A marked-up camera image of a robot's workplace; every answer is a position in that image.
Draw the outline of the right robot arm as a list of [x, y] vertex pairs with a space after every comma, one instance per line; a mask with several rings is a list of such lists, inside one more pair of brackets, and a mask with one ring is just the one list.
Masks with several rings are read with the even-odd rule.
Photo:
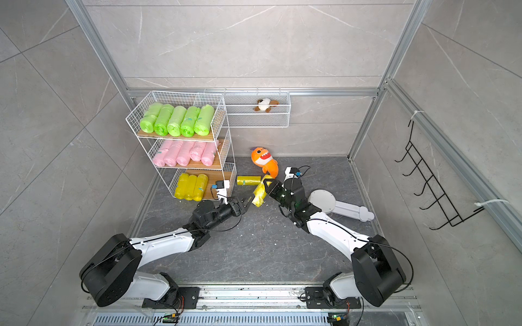
[[359, 234], [333, 220], [315, 206], [305, 195], [299, 178], [281, 182], [262, 181], [266, 195], [274, 199], [280, 209], [287, 211], [293, 224], [340, 251], [352, 263], [352, 272], [339, 272], [323, 283], [319, 298], [329, 306], [348, 298], [361, 297], [373, 306], [381, 306], [391, 295], [408, 289], [412, 280], [406, 279], [397, 254], [386, 238]]

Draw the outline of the pink roll small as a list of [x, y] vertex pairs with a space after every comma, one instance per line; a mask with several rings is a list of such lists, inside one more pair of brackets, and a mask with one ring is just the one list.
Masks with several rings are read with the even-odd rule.
[[172, 146], [173, 140], [164, 140], [162, 145], [159, 147], [158, 151], [154, 155], [152, 162], [156, 167], [164, 167], [165, 166], [165, 157], [169, 152], [170, 147]]

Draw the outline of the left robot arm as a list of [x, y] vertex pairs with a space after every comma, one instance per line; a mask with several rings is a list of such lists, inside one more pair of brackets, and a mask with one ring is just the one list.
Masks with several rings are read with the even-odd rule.
[[112, 236], [80, 270], [81, 289], [99, 307], [121, 299], [141, 298], [144, 308], [174, 308], [183, 300], [173, 278], [165, 272], [141, 272], [140, 268], [202, 247], [218, 225], [247, 213], [253, 199], [232, 197], [221, 203], [203, 200], [189, 222], [174, 231], [133, 239], [124, 234]]

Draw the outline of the green roll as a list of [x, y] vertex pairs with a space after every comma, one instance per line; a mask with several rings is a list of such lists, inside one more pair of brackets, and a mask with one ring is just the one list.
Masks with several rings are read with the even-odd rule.
[[198, 116], [201, 112], [199, 107], [191, 106], [187, 109], [184, 119], [180, 124], [180, 133], [184, 137], [193, 137], [194, 125], [198, 120]]
[[162, 103], [152, 103], [147, 110], [144, 111], [143, 118], [140, 119], [139, 126], [144, 133], [153, 133], [154, 124], [159, 117], [160, 110], [162, 109]]
[[212, 119], [215, 113], [214, 107], [204, 105], [198, 115], [197, 121], [194, 123], [194, 132], [199, 136], [208, 136], [211, 130]]
[[174, 106], [170, 104], [164, 104], [159, 111], [159, 114], [156, 118], [156, 122], [154, 123], [154, 132], [164, 137], [168, 134], [167, 125], [169, 120], [173, 114]]
[[172, 137], [179, 137], [181, 135], [180, 128], [186, 112], [187, 109], [183, 106], [177, 106], [173, 109], [173, 113], [167, 124], [167, 132]]

